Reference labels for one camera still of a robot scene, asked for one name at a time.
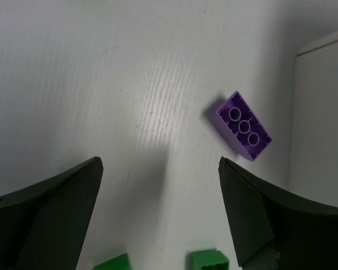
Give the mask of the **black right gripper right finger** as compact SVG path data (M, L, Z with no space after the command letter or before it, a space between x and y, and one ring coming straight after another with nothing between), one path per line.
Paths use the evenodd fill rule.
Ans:
M338 207L277 187L222 157L223 195L243 269L338 269Z

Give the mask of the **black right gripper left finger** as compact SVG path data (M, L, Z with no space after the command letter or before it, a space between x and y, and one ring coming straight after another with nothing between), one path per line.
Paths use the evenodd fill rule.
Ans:
M0 269L76 269L103 171L92 157L0 196Z

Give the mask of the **purple 2x4 lego brick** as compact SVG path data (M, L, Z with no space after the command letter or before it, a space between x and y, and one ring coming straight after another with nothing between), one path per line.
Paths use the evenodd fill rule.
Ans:
M238 91L214 111L214 126L234 152L249 161L255 161L272 142Z

